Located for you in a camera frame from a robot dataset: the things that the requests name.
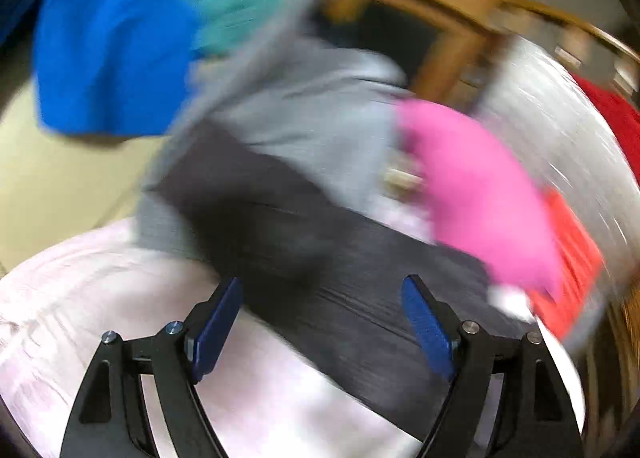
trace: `dark gray fabric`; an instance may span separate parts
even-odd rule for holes
[[[191,148],[155,192],[190,223],[219,273],[242,279],[256,315],[410,435],[426,436],[449,384],[431,372],[404,315],[405,276],[420,275],[460,319],[489,333],[519,338],[530,329],[487,305],[476,258],[334,206],[299,172],[206,119],[188,134]],[[495,413],[498,391],[488,398]]]
[[[404,75],[384,56],[319,39],[317,3],[285,0],[246,47],[205,78],[146,179],[139,245],[202,257],[190,227],[150,193],[189,149],[187,131],[202,118],[287,162],[340,205],[367,212],[396,142],[394,103],[407,93]]]

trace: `black cloth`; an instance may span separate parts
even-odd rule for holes
[[[404,315],[404,277],[420,275],[460,319],[494,335],[530,329],[489,307],[476,258],[334,206],[295,170],[212,123],[192,134],[156,193],[191,223],[220,273],[240,276],[256,315],[410,435],[425,438],[449,384],[430,371]]]

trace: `dark red cloth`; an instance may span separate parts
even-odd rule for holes
[[[575,82],[609,124],[631,170],[640,182],[640,114],[620,95],[574,74]]]
[[[527,292],[532,310],[550,332],[562,339],[574,325],[602,269],[602,254],[580,220],[555,189],[545,193],[546,209],[562,257],[560,298]]]

